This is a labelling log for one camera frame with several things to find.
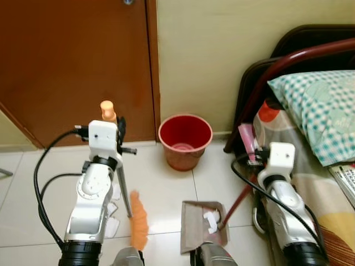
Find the orange broom with silver stick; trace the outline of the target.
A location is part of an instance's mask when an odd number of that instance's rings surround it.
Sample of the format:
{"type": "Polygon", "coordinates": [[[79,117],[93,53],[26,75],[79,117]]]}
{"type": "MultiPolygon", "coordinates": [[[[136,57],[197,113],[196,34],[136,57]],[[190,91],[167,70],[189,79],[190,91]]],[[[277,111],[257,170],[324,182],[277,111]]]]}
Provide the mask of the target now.
{"type": "MultiPolygon", "coordinates": [[[[119,117],[117,117],[114,111],[114,104],[111,101],[102,101],[100,108],[104,121],[114,122],[119,125],[119,117]]],[[[124,199],[130,202],[131,246],[142,255],[142,251],[144,251],[147,241],[149,240],[148,215],[144,205],[140,201],[139,192],[137,192],[137,190],[132,190],[130,196],[124,196],[124,199]]]]}

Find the brown dustpan with red handle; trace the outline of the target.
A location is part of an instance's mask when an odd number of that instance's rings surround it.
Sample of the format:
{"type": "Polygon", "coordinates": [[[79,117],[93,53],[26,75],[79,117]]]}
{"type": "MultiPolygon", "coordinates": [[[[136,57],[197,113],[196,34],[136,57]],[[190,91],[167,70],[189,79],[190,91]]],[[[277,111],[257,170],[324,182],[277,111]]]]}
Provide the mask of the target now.
{"type": "Polygon", "coordinates": [[[194,177],[197,197],[182,204],[181,253],[195,250],[210,242],[223,246],[231,255],[242,258],[255,252],[258,258],[266,255],[268,241],[259,234],[252,222],[252,198],[244,197],[230,218],[229,208],[238,200],[246,185],[235,175],[208,175],[194,177]],[[204,209],[221,211],[222,228],[208,233],[203,219],[204,209]]]}

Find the pink tube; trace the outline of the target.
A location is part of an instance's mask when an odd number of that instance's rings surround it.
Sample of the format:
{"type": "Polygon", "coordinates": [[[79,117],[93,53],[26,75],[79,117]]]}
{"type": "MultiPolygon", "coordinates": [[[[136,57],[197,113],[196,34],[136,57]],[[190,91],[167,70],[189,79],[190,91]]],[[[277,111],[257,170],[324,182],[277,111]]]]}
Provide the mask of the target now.
{"type": "Polygon", "coordinates": [[[258,150],[259,146],[256,140],[253,124],[248,124],[248,122],[246,122],[245,124],[239,125],[237,129],[246,150],[246,154],[248,155],[247,163],[249,165],[259,165],[260,163],[255,154],[255,151],[258,150]]]}

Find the multicolour patterned bedsheet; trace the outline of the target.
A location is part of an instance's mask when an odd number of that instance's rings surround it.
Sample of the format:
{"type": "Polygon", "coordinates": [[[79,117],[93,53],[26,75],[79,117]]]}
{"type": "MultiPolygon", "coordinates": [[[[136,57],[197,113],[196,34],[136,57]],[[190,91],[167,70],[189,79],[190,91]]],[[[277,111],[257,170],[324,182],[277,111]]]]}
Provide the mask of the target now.
{"type": "Polygon", "coordinates": [[[274,99],[266,99],[254,117],[257,142],[287,142],[295,147],[292,185],[313,211],[324,233],[331,266],[355,266],[355,212],[340,186],[312,152],[309,142],[274,99]]]}

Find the red plastic bucket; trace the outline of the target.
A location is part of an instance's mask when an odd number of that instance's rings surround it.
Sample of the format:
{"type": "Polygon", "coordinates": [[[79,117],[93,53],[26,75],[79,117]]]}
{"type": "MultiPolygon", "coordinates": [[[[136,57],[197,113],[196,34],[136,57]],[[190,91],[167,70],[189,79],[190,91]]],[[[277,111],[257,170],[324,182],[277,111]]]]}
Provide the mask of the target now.
{"type": "Polygon", "coordinates": [[[167,117],[158,128],[163,155],[168,165],[176,171],[194,169],[212,139],[210,124],[203,117],[193,114],[167,117]]]}

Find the brown wooden door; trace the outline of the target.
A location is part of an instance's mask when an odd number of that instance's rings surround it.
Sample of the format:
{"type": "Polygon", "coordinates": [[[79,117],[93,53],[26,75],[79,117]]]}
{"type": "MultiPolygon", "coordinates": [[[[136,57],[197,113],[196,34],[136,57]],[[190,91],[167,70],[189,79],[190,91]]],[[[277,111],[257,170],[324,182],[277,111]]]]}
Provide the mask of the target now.
{"type": "Polygon", "coordinates": [[[104,100],[127,141],[155,140],[156,0],[0,0],[0,110],[33,147],[101,119],[104,100]]]}

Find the white crumpled paper piece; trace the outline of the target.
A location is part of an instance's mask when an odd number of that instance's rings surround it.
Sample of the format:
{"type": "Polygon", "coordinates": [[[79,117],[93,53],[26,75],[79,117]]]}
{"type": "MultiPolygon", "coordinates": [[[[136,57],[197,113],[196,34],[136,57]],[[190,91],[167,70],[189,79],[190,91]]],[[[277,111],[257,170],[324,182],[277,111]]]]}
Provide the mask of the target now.
{"type": "Polygon", "coordinates": [[[203,219],[208,225],[208,233],[215,234],[222,228],[222,215],[218,209],[204,209],[203,219]]]}

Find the green checked pillow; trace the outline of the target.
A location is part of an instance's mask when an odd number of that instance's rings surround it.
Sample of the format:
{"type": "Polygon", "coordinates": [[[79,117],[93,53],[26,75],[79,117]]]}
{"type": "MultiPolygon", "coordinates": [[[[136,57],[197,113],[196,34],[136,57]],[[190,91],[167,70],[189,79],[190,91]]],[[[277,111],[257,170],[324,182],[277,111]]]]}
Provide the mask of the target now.
{"type": "Polygon", "coordinates": [[[305,135],[322,166],[355,155],[355,71],[284,74],[268,86],[305,135]]]}

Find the printed magazine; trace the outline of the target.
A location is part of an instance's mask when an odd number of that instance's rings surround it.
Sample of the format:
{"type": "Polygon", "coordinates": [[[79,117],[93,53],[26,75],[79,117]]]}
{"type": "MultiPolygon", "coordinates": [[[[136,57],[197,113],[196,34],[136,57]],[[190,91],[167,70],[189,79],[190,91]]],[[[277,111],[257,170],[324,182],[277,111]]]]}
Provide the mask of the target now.
{"type": "Polygon", "coordinates": [[[342,192],[355,208],[355,168],[353,163],[340,163],[328,167],[342,192]]]}

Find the grey right robot leg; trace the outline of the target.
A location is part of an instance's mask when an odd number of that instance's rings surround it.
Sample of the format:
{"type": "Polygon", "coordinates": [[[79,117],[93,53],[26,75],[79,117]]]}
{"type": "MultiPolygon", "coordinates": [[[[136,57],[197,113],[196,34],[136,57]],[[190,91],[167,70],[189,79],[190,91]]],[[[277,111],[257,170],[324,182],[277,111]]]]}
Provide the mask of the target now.
{"type": "Polygon", "coordinates": [[[191,266],[238,266],[222,246],[205,242],[190,252],[191,266]]]}

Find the grey robot leg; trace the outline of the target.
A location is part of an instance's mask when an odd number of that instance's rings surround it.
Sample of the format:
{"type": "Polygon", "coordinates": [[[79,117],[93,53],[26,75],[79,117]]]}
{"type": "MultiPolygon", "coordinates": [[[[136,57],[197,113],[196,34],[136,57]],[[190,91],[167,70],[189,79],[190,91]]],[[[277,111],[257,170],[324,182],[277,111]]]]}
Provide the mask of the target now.
{"type": "Polygon", "coordinates": [[[205,242],[190,252],[191,266],[238,266],[222,246],[205,242]]]}
{"type": "Polygon", "coordinates": [[[134,247],[123,248],[118,251],[110,266],[145,266],[144,254],[134,247]]]}

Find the grey left robot leg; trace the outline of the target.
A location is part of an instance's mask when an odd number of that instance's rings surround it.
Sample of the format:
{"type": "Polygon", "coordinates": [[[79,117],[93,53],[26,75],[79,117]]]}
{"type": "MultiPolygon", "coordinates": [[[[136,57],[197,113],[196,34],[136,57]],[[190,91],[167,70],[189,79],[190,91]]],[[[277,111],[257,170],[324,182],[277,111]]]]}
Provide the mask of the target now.
{"type": "Polygon", "coordinates": [[[134,247],[123,248],[118,251],[110,266],[145,266],[144,254],[134,247]]]}

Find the dark brown bed frame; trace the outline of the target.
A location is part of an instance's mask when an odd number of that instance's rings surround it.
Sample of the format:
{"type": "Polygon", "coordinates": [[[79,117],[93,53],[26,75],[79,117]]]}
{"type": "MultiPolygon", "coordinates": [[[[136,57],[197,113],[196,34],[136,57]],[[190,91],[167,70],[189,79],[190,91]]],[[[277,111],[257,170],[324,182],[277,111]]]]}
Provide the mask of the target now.
{"type": "Polygon", "coordinates": [[[252,122],[264,100],[274,96],[268,81],[284,74],[339,69],[355,69],[354,24],[307,24],[288,31],[269,58],[251,64],[242,74],[233,127],[223,151],[244,152],[237,128],[252,122]]]}

